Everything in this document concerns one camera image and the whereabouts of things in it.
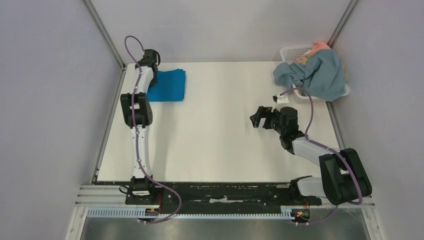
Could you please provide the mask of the bright blue t shirt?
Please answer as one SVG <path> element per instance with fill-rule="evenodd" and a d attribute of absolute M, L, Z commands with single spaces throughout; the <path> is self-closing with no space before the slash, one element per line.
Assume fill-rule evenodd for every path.
<path fill-rule="evenodd" d="M 183 69 L 157 72 L 157 83 L 149 87 L 150 102 L 182 102 L 186 91 L 186 72 Z"/>

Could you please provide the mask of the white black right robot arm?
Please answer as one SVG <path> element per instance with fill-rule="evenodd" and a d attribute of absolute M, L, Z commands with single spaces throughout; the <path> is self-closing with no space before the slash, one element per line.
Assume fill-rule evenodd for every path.
<path fill-rule="evenodd" d="M 333 205 L 360 205 L 372 194 L 372 184 L 358 152 L 353 148 L 328 147 L 311 139 L 299 129 L 296 109 L 259 106 L 249 119 L 254 128 L 264 120 L 262 127 L 278 133 L 284 150 L 319 167 L 319 177 L 303 176 L 290 181 L 288 196 L 293 203 L 302 204 L 309 197 L 318 197 Z"/>

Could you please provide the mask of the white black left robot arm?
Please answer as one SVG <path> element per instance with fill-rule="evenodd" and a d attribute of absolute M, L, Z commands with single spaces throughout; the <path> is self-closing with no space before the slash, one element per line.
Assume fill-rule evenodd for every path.
<path fill-rule="evenodd" d="M 153 110 L 147 92 L 156 84 L 160 55 L 154 49 L 146 49 L 135 64 L 135 77 L 128 93 L 120 95 L 125 124 L 129 127 L 133 148 L 133 171 L 127 188 L 128 204 L 152 204 L 157 198 L 150 165 L 149 132 L 153 123 Z"/>

